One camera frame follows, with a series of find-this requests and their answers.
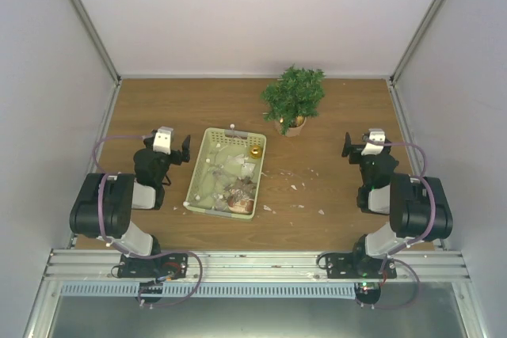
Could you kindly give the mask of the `small green christmas tree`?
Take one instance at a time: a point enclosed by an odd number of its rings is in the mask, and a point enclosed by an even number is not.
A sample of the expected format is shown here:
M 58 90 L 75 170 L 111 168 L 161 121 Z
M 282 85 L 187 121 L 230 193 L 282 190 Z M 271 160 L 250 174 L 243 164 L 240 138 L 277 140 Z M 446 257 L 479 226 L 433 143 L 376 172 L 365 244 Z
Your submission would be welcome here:
M 296 136 L 308 118 L 318 116 L 318 106 L 325 96 L 322 69 L 305 69 L 295 65 L 285 69 L 261 93 L 269 110 L 266 121 L 273 121 L 283 136 Z

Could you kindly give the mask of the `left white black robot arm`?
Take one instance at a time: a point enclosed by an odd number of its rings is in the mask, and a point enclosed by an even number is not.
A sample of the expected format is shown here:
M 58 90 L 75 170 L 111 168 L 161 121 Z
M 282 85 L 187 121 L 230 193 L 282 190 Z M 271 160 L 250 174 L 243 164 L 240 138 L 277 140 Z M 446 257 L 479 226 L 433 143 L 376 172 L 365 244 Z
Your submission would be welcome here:
M 191 136 L 179 150 L 171 147 L 173 130 L 160 127 L 142 137 L 144 148 L 133 155 L 133 173 L 89 173 L 74 201 L 69 217 L 73 234 L 103 241 L 127 257 L 136 258 L 135 267 L 147 278 L 163 268 L 161 249 L 155 237 L 143 232 L 133 221 L 133 210 L 158 210 L 169 170 L 188 163 Z

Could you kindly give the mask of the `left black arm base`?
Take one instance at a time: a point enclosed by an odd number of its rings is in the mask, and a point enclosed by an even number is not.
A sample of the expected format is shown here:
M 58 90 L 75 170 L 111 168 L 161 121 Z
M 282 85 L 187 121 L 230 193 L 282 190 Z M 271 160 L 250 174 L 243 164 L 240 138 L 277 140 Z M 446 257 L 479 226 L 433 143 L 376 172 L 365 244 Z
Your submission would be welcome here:
M 157 259 L 137 259 L 122 255 L 119 264 L 111 270 L 114 278 L 166 279 L 185 278 L 188 255 L 174 253 Z

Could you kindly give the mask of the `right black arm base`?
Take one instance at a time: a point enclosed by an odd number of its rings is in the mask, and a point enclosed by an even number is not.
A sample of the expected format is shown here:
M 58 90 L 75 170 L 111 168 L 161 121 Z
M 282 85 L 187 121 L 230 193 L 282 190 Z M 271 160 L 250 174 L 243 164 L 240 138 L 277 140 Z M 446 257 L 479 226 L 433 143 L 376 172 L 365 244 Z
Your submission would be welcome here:
M 325 270 L 328 279 L 395 279 L 393 260 L 382 266 L 383 260 L 355 253 L 321 253 L 316 258 L 318 268 Z

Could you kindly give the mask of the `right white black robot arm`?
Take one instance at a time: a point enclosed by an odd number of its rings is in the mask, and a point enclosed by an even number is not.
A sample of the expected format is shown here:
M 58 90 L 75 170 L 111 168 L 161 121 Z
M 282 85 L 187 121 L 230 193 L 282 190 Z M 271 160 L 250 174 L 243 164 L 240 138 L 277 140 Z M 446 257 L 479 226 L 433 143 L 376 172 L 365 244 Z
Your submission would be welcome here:
M 399 161 L 391 155 L 395 146 L 411 147 L 426 159 L 424 150 L 410 142 L 392 142 L 384 130 L 372 128 L 354 144 L 345 134 L 341 152 L 351 165 L 358 165 L 362 185 L 356 204 L 367 214 L 386 215 L 388 222 L 374 233 L 361 237 L 350 260 L 354 275 L 367 279 L 403 249 L 449 237 L 452 212 L 440 179 L 419 174 L 397 173 Z

